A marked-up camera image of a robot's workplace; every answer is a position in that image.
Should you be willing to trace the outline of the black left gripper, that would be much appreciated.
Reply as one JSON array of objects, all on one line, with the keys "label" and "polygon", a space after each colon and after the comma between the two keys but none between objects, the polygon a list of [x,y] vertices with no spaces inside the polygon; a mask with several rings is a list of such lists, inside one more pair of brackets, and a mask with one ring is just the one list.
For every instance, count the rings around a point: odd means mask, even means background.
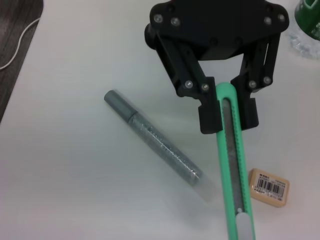
[{"label": "black left gripper", "polygon": [[259,125],[251,94],[273,83],[279,34],[290,23],[283,6],[267,0],[170,0],[154,5],[149,19],[146,44],[156,50],[176,94],[200,101],[202,134],[218,133],[223,124],[215,79],[205,76],[198,60],[242,53],[240,73],[230,83],[237,93],[241,129]]}]

